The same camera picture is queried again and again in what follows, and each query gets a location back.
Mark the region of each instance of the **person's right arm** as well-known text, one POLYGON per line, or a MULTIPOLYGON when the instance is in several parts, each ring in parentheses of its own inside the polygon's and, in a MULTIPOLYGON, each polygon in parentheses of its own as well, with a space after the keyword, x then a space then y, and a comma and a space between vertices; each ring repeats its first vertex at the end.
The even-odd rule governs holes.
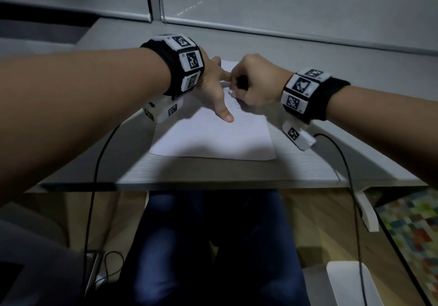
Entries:
MULTIPOLYGON (((260 105, 280 102, 293 72, 249 54, 231 74, 232 95, 260 105), (248 77, 247 91, 237 88, 240 75, 248 77)), ((438 102, 346 86, 331 97, 326 115, 327 120, 438 187, 438 102)))

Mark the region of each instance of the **tabletop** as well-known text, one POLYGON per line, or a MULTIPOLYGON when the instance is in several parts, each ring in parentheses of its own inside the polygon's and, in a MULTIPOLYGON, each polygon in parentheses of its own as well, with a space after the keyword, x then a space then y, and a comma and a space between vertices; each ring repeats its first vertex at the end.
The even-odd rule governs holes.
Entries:
MULTIPOLYGON (((290 70, 313 66, 354 85, 438 101, 438 57, 336 44, 213 30, 160 22, 99 19, 76 50, 139 47, 151 36, 184 33, 212 57, 238 61, 260 53, 290 70)), ((155 124, 142 111, 126 120, 102 158, 98 190, 345 187, 342 160, 326 139, 302 152, 281 131, 287 114, 280 105, 264 108, 277 158, 239 161, 166 157, 149 153, 155 124)), ((314 121, 311 134, 329 135, 344 152, 354 186, 424 185, 416 176, 330 122, 314 121)), ((34 190, 90 191, 97 157, 107 136, 34 190)))

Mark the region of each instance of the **paper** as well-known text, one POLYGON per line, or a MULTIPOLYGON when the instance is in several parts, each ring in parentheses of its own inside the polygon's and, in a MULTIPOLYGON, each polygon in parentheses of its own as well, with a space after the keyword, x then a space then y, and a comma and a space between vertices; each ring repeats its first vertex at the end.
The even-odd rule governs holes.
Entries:
MULTIPOLYGON (((236 64, 222 62, 227 71, 236 64)), ((157 124, 150 153, 255 161, 276 158, 266 117, 239 103, 229 94, 228 87, 223 90, 225 105, 234 116, 232 123, 218 117, 209 101, 195 89, 184 96, 181 110, 157 124)))

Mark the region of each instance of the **thigh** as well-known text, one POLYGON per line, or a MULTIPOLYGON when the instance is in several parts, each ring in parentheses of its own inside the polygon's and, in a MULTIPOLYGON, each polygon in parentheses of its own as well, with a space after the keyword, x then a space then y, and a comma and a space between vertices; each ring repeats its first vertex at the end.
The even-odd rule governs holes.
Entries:
POLYGON ((223 191, 207 201, 211 239, 219 247, 215 299, 309 306, 278 191, 223 191))
POLYGON ((151 192, 120 274, 120 294, 136 305, 196 304, 210 275, 202 193, 151 192))

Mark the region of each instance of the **cable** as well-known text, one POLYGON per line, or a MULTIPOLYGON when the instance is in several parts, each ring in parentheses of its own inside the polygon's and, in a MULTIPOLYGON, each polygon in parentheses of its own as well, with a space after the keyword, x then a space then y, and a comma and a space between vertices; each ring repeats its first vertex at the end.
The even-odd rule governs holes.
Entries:
POLYGON ((348 183, 349 183, 349 192, 351 197, 353 198, 353 210, 354 210, 354 225, 356 228, 356 242, 357 242, 357 257, 359 260, 359 275, 360 275, 360 285, 362 288, 362 296, 364 298, 364 304, 365 306, 368 306, 367 303, 367 296, 365 295, 365 285, 364 285, 364 274, 362 272, 362 252, 360 250, 360 235, 359 235, 359 222, 357 219, 357 209, 359 209, 359 204, 356 201, 356 198, 354 197, 354 191, 353 191, 353 181, 350 174, 350 169, 347 164, 347 160, 345 159, 344 154, 342 153, 342 150, 339 148, 336 142, 332 140, 329 136, 322 134, 322 133, 316 133, 314 137, 325 137, 327 138, 338 150, 339 154, 341 154, 342 160, 344 161, 345 168, 347 169, 347 176, 348 176, 348 183))
POLYGON ((105 254, 105 257, 103 258, 103 263, 105 265, 105 272, 106 272, 107 275, 105 277, 101 278, 101 279, 98 279, 96 282, 94 282, 93 283, 94 285, 99 283, 101 280, 103 280, 102 284, 108 283, 108 281, 105 282, 105 280, 108 280, 109 277, 114 276, 115 274, 119 273, 122 270, 123 265, 125 264, 125 257, 123 256, 122 253, 120 253, 118 251, 111 251, 111 252, 108 252, 107 254, 105 254), (120 257, 122 258, 122 265, 121 265, 119 270, 113 272, 112 274, 108 274, 107 256, 109 254, 113 254, 113 253, 120 255, 120 257))
POLYGON ((89 239, 89 235, 90 235, 91 215, 93 213, 94 197, 95 197, 95 193, 96 193, 97 172, 99 171, 99 164, 100 164, 100 160, 102 159, 103 153, 105 152, 105 149, 107 148, 109 142, 111 141, 112 137, 114 136, 114 134, 116 133, 116 131, 118 130, 119 127, 120 127, 120 125, 117 126, 114 130, 112 130, 106 143, 103 145, 103 148, 100 151, 99 157, 98 157, 97 162, 96 162, 96 168, 94 169, 94 178, 93 178, 93 187, 92 187, 93 192, 91 193, 90 209, 88 211, 88 221, 87 221, 87 228, 86 228, 86 232, 85 232, 84 267, 83 267, 83 272, 82 272, 82 287, 84 288, 84 295, 85 295, 85 291, 87 289, 85 281, 87 278, 88 239, 89 239))

